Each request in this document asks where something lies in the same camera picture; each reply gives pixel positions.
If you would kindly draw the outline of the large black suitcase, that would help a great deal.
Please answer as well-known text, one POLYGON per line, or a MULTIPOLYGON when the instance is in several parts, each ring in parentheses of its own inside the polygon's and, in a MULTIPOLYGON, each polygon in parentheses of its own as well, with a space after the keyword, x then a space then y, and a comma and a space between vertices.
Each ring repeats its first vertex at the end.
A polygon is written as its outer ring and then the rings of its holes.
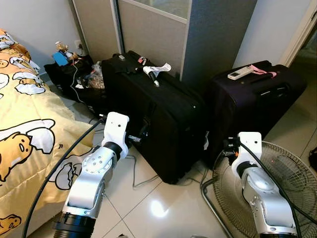
POLYGON ((134 51, 102 61, 109 110, 150 121, 147 140, 133 145, 161 181, 177 184, 203 153, 205 104, 168 72, 159 73, 156 87, 144 66, 159 65, 134 51))

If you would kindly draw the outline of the dark purple suitcase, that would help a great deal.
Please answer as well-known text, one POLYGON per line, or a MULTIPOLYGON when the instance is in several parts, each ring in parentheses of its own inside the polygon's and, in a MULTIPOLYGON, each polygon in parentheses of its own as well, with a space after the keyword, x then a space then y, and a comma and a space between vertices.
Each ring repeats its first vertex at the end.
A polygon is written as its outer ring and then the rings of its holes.
POLYGON ((223 149, 223 141, 238 133, 259 132, 266 136, 303 94, 307 82, 284 65, 267 60, 253 63, 263 70, 233 80, 231 69, 218 73, 204 86, 202 98, 208 109, 208 156, 211 167, 223 149))

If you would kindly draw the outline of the clear plastic bag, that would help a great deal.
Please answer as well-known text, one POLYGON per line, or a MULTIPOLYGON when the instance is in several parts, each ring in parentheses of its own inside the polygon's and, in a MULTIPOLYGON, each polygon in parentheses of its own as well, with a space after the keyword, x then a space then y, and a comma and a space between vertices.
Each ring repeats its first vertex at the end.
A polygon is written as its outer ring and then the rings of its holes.
POLYGON ((92 71, 84 77, 84 81, 88 88, 105 89, 101 61, 92 66, 92 71))

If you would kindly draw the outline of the white remote control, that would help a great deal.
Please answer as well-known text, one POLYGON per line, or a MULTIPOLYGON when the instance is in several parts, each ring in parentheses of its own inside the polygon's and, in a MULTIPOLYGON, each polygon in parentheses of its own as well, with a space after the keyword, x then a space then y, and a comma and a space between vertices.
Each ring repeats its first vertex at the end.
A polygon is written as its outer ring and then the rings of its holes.
POLYGON ((249 73, 254 72, 253 68, 251 68, 251 66, 244 66, 232 73, 228 74, 228 79, 231 79, 233 81, 236 81, 242 77, 244 77, 245 75, 249 75, 249 73))

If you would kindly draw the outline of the pink ribbon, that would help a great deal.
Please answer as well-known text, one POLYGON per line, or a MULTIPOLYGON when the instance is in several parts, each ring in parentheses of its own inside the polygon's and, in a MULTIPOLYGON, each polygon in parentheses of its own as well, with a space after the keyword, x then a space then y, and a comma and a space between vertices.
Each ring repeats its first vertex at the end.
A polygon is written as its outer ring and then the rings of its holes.
POLYGON ((252 71, 252 73, 256 73, 258 75, 270 74, 271 78, 275 78, 278 74, 277 72, 274 72, 274 71, 262 70, 262 69, 256 67, 255 65, 249 65, 248 68, 252 71))

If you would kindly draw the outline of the black device with antenna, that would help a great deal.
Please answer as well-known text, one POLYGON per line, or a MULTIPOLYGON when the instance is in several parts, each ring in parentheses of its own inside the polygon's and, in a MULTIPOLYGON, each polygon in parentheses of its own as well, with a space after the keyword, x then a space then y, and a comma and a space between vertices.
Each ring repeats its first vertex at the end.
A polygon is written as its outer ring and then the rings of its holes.
POLYGON ((310 150, 308 160, 310 167, 316 172, 317 171, 317 148, 310 150))

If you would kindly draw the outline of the small black bag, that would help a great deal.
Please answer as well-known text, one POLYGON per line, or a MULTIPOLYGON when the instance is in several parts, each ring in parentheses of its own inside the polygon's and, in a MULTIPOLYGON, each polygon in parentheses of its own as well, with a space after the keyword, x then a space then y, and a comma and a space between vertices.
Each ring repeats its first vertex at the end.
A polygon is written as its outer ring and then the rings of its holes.
POLYGON ((54 86, 68 99, 80 102, 95 115, 109 111, 105 89, 88 88, 84 77, 92 71, 94 61, 91 56, 80 57, 73 65, 58 66, 56 63, 44 66, 54 86))

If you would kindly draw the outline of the beige framed partition panel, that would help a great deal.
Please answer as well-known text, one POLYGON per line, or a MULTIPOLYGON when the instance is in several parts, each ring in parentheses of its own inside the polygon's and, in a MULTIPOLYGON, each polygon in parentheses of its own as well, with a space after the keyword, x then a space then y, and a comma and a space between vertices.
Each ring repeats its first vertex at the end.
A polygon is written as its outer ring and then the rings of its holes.
POLYGON ((134 51, 180 75, 192 0, 69 0, 93 60, 134 51))

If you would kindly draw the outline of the yellow cartoon egg blanket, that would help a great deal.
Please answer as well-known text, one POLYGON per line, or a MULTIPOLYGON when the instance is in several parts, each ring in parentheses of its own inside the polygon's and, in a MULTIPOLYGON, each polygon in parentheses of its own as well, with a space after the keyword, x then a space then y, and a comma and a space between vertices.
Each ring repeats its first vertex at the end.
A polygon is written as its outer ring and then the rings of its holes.
POLYGON ((50 219, 43 207, 66 201, 92 149, 93 134, 76 143, 88 128, 50 91, 27 48, 0 29, 0 238, 23 231, 43 182, 33 224, 50 219))

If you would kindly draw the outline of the small blue box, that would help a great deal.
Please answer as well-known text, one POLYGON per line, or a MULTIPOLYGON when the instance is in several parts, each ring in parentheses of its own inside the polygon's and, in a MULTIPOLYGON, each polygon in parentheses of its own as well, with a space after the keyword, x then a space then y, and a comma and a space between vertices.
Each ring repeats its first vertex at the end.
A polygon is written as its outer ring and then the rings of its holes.
POLYGON ((58 66, 65 66, 69 64, 69 57, 64 51, 57 50, 52 54, 52 58, 58 66))

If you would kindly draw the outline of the grey textured column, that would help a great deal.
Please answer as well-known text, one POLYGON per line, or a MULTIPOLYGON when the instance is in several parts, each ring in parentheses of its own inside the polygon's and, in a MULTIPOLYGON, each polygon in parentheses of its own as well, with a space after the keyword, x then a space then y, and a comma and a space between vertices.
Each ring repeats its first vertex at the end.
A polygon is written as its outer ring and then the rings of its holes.
POLYGON ((232 69, 258 0, 192 0, 180 79, 201 86, 232 69))

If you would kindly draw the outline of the tan toy figure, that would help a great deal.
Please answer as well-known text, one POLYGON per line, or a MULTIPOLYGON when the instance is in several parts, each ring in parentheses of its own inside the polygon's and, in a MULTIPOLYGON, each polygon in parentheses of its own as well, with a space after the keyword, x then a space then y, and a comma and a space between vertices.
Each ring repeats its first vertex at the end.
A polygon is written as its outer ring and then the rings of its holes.
POLYGON ((61 41, 57 41, 55 43, 55 48, 56 48, 56 50, 61 50, 61 51, 66 52, 66 55, 69 57, 69 63, 73 63, 73 62, 77 61, 77 59, 79 59, 79 55, 75 54, 75 53, 71 53, 68 50, 68 45, 65 45, 61 41))

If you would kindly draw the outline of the white wall socket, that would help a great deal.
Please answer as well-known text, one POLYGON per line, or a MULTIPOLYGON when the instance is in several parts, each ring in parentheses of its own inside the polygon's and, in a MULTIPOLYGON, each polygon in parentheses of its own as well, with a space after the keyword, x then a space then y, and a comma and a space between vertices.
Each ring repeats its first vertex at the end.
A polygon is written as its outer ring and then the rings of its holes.
POLYGON ((84 45, 83 45, 82 41, 77 39, 74 41, 74 44, 75 44, 75 47, 77 50, 77 54, 80 56, 84 56, 85 49, 84 49, 84 45))

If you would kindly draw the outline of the white door frame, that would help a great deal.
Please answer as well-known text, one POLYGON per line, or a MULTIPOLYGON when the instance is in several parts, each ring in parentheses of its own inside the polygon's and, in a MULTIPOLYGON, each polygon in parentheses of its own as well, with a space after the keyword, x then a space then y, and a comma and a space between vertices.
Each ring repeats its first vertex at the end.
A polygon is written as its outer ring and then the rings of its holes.
POLYGON ((298 51, 303 47, 304 42, 310 38, 311 31, 317 27, 317 0, 311 0, 306 13, 299 21, 290 43, 281 55, 279 65, 290 66, 298 51))

